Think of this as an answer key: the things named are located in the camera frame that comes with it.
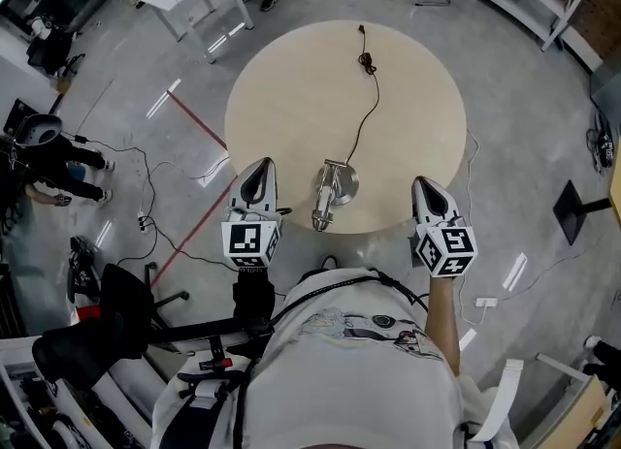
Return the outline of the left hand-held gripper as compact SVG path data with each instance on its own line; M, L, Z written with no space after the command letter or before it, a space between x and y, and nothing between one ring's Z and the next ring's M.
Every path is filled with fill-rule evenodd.
M277 207L276 164L265 157L238 174L221 222L223 254L239 271L272 263L282 236L282 214L270 209Z

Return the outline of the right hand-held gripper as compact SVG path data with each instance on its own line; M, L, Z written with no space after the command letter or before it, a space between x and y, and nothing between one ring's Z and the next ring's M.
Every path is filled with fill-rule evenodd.
M453 197L437 182L417 176L411 186L412 213L419 223L411 236L411 261L431 277L463 275L478 256L472 226L460 216Z

